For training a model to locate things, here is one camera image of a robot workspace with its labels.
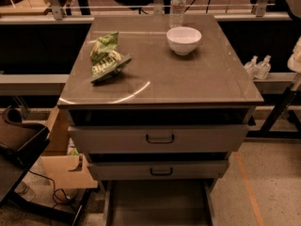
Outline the green jalapeno chip bag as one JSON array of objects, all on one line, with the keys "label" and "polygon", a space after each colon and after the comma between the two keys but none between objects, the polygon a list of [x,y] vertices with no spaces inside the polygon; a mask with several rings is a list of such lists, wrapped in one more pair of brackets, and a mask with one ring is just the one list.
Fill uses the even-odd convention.
[{"label": "green jalapeno chip bag", "polygon": [[129,54],[122,55],[117,51],[118,42],[118,31],[95,40],[90,51],[92,85],[118,75],[131,62],[132,58]]}]

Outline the grey drawer cabinet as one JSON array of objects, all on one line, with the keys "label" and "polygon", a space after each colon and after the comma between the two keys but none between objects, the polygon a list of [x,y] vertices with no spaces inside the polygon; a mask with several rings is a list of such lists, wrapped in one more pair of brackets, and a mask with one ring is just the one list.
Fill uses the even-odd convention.
[{"label": "grey drawer cabinet", "polygon": [[[96,18],[58,100],[70,126],[151,127],[246,124],[262,97],[211,15],[186,22],[202,39],[188,56],[168,46],[165,16]],[[118,75],[91,84],[95,40],[119,32],[117,51],[131,62]],[[219,161],[235,152],[82,153],[92,163]]]}]

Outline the middle grey drawer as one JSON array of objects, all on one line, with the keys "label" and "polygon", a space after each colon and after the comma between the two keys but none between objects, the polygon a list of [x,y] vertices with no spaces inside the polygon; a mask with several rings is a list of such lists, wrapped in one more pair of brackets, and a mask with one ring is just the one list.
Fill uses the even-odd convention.
[{"label": "middle grey drawer", "polygon": [[87,168],[95,180],[119,181],[218,178],[228,166],[227,160],[219,160],[92,163]]}]

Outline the grey drawer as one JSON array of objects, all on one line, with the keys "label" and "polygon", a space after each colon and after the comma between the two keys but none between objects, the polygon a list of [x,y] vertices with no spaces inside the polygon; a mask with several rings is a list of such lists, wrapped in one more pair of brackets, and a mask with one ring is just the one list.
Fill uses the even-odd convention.
[{"label": "grey drawer", "polygon": [[201,126],[70,126],[81,153],[215,153],[237,151],[246,124]]},{"label": "grey drawer", "polygon": [[92,163],[87,168],[95,180],[119,181],[218,178],[228,166],[227,160],[219,160]]}]

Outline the top grey drawer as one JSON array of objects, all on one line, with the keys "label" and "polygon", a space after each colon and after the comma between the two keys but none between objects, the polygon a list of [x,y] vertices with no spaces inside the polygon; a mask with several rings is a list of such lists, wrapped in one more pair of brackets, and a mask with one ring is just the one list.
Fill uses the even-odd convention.
[{"label": "top grey drawer", "polygon": [[201,126],[70,126],[81,153],[215,153],[237,151],[246,124]]}]

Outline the open bottom drawer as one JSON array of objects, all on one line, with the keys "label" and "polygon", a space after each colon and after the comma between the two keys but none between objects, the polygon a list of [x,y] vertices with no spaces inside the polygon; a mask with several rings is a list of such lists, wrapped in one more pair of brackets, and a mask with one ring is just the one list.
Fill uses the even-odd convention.
[{"label": "open bottom drawer", "polygon": [[209,186],[203,180],[110,182],[103,226],[215,226]]}]

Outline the white ceramic bowl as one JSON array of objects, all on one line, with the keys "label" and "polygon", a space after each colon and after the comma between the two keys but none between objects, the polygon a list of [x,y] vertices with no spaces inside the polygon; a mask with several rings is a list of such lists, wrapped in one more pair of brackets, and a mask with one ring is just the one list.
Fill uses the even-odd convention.
[{"label": "white ceramic bowl", "polygon": [[192,27],[179,26],[169,29],[166,38],[169,47],[180,56],[193,52],[201,40],[201,33]]}]

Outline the left clear pump bottle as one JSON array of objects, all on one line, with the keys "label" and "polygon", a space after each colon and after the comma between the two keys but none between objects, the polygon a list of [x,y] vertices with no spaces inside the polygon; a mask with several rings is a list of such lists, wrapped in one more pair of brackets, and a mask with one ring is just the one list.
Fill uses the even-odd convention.
[{"label": "left clear pump bottle", "polygon": [[257,56],[253,56],[252,59],[248,61],[244,66],[251,79],[255,77],[255,73],[257,71],[257,59]]}]

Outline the brown cardboard box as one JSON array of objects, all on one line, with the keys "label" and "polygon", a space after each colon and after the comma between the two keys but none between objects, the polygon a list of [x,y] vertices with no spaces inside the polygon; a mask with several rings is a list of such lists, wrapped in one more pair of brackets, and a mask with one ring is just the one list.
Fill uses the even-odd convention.
[{"label": "brown cardboard box", "polygon": [[42,154],[41,162],[46,175],[55,181],[56,188],[96,188],[98,183],[87,169],[87,160],[82,155],[69,155],[69,123],[55,106],[46,121],[50,133],[49,145]]}]

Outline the clear plastic water bottle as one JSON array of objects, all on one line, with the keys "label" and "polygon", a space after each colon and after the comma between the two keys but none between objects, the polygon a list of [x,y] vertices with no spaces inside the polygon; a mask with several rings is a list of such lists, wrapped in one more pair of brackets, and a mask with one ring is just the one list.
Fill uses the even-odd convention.
[{"label": "clear plastic water bottle", "polygon": [[186,0],[170,0],[169,27],[178,27],[183,24],[183,14]]}]

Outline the dark brown chair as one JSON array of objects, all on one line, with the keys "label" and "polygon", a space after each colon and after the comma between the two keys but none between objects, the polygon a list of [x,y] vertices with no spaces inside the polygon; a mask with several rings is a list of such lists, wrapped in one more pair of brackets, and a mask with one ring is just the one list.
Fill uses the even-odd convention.
[{"label": "dark brown chair", "polygon": [[7,108],[0,113],[0,206],[49,144],[49,129],[37,122],[23,122],[20,112]]}]

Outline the black metal stand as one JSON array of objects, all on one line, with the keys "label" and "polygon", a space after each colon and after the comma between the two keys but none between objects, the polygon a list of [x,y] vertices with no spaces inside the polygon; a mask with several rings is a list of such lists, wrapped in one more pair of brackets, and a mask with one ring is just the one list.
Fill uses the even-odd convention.
[{"label": "black metal stand", "polygon": [[293,110],[289,110],[288,121],[291,122],[296,131],[272,131],[271,128],[282,112],[285,112],[293,99],[300,94],[301,73],[298,73],[292,83],[285,88],[281,100],[276,103],[271,113],[266,118],[259,130],[250,130],[247,138],[271,138],[271,139],[301,139],[301,122]]}]

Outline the metal guard rail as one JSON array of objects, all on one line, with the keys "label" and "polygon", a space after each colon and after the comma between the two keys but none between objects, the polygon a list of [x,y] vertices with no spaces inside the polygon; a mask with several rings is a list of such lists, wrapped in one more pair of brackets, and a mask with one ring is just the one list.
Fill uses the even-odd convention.
[{"label": "metal guard rail", "polygon": [[[1,0],[3,24],[87,24],[98,16],[163,15],[163,0],[124,5],[115,0]],[[187,0],[187,14],[210,14],[219,20],[288,20],[277,0]]]}]

